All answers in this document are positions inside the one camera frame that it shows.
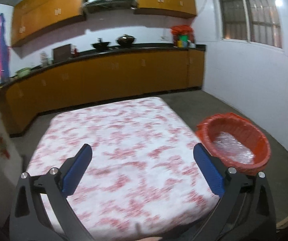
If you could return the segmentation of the person right hand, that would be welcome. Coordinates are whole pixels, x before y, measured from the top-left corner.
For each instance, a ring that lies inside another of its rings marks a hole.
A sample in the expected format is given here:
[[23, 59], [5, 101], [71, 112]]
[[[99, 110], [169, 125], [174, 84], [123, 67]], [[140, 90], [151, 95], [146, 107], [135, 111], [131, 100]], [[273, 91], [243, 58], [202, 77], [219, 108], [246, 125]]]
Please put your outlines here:
[[160, 240], [162, 240], [162, 237], [147, 237], [136, 241], [160, 241]]

